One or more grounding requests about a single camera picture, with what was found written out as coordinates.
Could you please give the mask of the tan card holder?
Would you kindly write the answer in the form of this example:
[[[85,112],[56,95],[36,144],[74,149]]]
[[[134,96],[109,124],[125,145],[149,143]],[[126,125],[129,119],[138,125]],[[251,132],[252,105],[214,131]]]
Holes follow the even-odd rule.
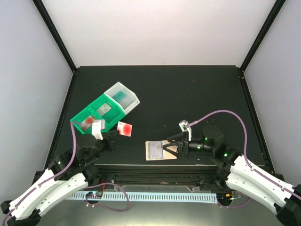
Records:
[[[167,145],[167,140],[162,141],[146,141],[145,142],[145,158],[146,161],[162,161],[175,160],[176,156],[163,149],[163,145]]]

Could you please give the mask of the red dot credit card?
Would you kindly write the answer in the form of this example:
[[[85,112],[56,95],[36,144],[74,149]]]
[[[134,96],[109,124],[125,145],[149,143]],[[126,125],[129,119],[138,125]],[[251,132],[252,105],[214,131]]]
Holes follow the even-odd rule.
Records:
[[[117,123],[117,130],[119,131],[119,134],[122,136],[131,137],[132,134],[132,125],[124,122],[118,122]]]

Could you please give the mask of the floral credit card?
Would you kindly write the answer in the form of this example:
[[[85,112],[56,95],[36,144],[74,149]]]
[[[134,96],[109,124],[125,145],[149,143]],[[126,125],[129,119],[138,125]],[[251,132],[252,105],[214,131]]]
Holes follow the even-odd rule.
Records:
[[[149,142],[149,157],[150,159],[162,159],[164,157],[161,141]]]

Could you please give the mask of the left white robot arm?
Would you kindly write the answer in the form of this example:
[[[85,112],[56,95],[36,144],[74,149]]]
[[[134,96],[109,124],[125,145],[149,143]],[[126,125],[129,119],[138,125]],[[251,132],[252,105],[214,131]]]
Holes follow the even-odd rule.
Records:
[[[15,200],[4,201],[0,207],[4,226],[35,226],[50,209],[69,195],[100,185],[101,173],[94,165],[103,152],[114,149],[119,132],[103,133],[103,139],[91,134],[81,135],[74,147],[57,155],[40,172],[38,180]]]

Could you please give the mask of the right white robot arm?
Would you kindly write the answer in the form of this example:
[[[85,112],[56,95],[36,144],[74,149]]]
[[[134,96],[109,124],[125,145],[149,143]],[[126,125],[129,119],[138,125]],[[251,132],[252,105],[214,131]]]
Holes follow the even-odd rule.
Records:
[[[203,136],[193,138],[187,121],[179,126],[180,134],[167,139],[163,150],[181,157],[190,152],[212,153],[218,167],[214,185],[220,190],[227,187],[247,195],[272,211],[285,226],[301,224],[301,186],[293,186],[249,161],[244,154],[227,145],[224,135],[214,125],[203,129]]]

